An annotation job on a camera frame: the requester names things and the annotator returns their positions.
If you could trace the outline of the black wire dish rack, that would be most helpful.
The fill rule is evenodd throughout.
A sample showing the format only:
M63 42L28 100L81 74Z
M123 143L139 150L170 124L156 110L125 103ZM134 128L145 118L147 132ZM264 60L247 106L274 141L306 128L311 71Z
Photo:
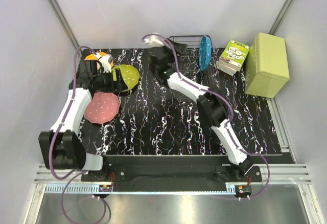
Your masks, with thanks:
M176 106L195 104L199 96L205 95L209 89L216 93L219 92L213 66L213 47L208 69L200 71L199 68L199 48L202 37L202 35L175 35L169 37L170 41L188 45L184 54L176 54L178 62L171 64L175 72L168 78L172 102Z

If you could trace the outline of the pink dotted plate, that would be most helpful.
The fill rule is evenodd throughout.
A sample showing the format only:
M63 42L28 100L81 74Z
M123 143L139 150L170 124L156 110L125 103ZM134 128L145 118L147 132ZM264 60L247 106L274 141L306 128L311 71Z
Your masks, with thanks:
M119 113L120 101L114 93L95 93L88 104L84 118L93 124L110 122Z

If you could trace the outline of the blue dotted plate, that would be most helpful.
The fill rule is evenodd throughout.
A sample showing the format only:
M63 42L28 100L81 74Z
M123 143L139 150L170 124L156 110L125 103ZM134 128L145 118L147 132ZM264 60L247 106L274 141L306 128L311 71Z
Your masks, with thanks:
M212 53L212 41L207 35L201 38L200 48L199 48L199 68L200 71L205 71L208 69Z

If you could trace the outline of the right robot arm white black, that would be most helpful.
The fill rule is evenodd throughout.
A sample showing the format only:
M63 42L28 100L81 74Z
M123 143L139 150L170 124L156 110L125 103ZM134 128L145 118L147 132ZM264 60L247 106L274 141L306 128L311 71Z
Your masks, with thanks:
M225 179L246 180L250 176L253 163L231 127L231 105L213 88L181 74L177 70L178 64L175 67L170 65L177 61L176 51L184 50L186 45L153 35L143 42L150 46L149 68L158 83L194 101L197 104L200 125L210 128L219 138L230 162Z

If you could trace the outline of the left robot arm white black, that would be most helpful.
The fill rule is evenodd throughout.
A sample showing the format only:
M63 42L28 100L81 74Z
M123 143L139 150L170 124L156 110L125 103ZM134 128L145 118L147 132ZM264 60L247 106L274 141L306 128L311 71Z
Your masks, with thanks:
M131 65L112 66L112 56L98 60L82 60L68 86L64 108L49 131L38 137L42 157L53 176L56 170L81 171L91 178L105 181L111 175L103 155L88 153L79 141L80 123L105 124L119 113L118 94L135 88L139 72Z

